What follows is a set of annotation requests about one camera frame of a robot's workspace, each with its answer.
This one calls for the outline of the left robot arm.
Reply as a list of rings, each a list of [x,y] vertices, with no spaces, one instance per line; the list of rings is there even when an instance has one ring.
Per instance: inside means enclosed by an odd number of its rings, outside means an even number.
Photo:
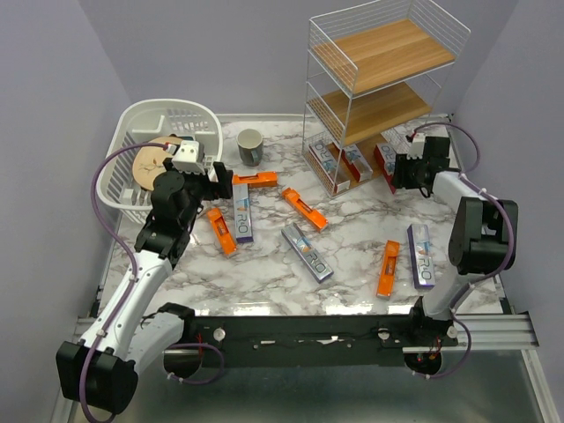
[[[171,306],[140,330],[152,297],[171,276],[188,247],[204,201],[233,195],[232,171],[213,164],[211,180],[195,161],[165,161],[153,183],[152,209],[127,254],[130,267],[106,308],[77,343],[63,342],[56,365],[63,396],[78,401],[91,422],[93,407],[122,413],[133,398],[139,376],[168,347],[189,346],[196,335],[194,313]]]

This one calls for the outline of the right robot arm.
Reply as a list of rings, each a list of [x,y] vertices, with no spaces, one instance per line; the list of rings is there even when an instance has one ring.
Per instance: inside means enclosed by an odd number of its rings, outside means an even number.
[[[456,211],[448,244],[449,272],[423,295],[423,315],[405,324],[405,334],[415,345],[435,338],[435,321],[450,320],[474,286],[511,268],[516,260],[517,203],[480,188],[450,162],[447,137],[415,134],[408,152],[396,156],[391,179],[396,189],[419,189]]]

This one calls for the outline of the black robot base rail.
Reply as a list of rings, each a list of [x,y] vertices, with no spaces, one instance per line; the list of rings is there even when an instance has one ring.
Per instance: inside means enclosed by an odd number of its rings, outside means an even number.
[[[412,353],[458,344],[452,321],[435,321],[416,305],[406,315],[198,316],[167,303],[182,319],[179,344],[197,348],[206,367],[401,367]]]

